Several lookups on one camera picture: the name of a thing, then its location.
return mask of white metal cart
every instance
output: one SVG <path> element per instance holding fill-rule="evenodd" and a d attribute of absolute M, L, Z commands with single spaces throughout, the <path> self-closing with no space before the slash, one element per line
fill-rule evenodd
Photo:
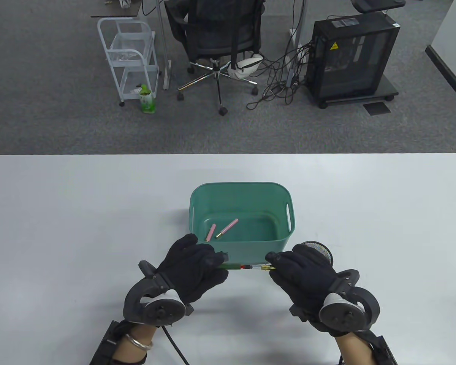
<path fill-rule="evenodd" d="M 117 34 L 111 45 L 107 47 L 101 25 L 109 21 L 115 23 Z M 127 32 L 122 31 L 122 26 L 127 24 L 139 24 L 141 31 L 133 32 L 132 26 L 129 26 L 130 29 Z M 98 21 L 98 33 L 117 86 L 120 106 L 125 105 L 125 100 L 140 98 L 136 90 L 140 84 L 147 85 L 155 98 L 159 66 L 154 48 L 155 33 L 150 26 L 145 21 L 134 20 L 131 17 L 105 17 Z M 117 67 L 123 68 L 120 82 L 115 73 Z"/>

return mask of human wrist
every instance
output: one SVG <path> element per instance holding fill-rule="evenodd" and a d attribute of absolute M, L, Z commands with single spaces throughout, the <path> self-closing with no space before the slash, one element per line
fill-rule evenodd
<path fill-rule="evenodd" d="M 142 345 L 149 346 L 152 344 L 156 327 L 151 325 L 136 325 L 131 328 L 128 334 Z M 117 350 L 113 355 L 113 360 L 121 361 L 122 363 L 143 363 L 145 361 L 147 351 L 136 346 L 130 339 L 124 335 L 118 344 Z"/>
<path fill-rule="evenodd" d="M 144 345 L 150 345 L 157 327 L 153 325 L 136 325 L 130 330 L 130 335 Z"/>
<path fill-rule="evenodd" d="M 336 343 L 343 360 L 348 365 L 376 365 L 374 354 L 369 343 L 350 332 L 336 337 Z"/>

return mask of basket handle hole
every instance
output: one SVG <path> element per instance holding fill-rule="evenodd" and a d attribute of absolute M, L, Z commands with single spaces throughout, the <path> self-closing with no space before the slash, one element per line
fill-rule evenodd
<path fill-rule="evenodd" d="M 290 220 L 289 204 L 287 204 L 287 203 L 285 205 L 285 212 L 287 214 L 287 227 L 289 228 L 289 232 L 290 232 L 290 231 L 292 231 L 292 221 Z"/>

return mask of gloved hand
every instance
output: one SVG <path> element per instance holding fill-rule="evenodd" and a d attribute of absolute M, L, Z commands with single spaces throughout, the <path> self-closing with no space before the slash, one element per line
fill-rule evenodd
<path fill-rule="evenodd" d="M 329 287 L 336 280 L 336 271 L 321 253 L 300 243 L 292 251 L 269 252 L 265 258 L 276 268 L 269 273 L 272 280 L 304 310 L 311 325 L 333 337 L 346 334 L 327 327 L 319 319 Z"/>
<path fill-rule="evenodd" d="M 223 253 L 215 253 L 209 244 L 196 243 L 197 237 L 191 233 L 174 242 L 155 271 L 170 280 L 184 303 L 197 301 L 228 277 L 228 270 L 218 268 L 224 261 Z"/>

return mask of plastic bottle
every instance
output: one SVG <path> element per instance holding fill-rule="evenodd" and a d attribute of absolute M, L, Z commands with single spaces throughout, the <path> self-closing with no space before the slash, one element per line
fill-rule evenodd
<path fill-rule="evenodd" d="M 120 0 L 120 7 L 122 9 L 128 9 L 130 7 L 132 0 Z"/>
<path fill-rule="evenodd" d="M 146 114 L 154 114 L 155 102 L 152 92 L 147 88 L 147 85 L 142 85 L 142 90 L 138 94 L 140 95 L 142 112 Z"/>

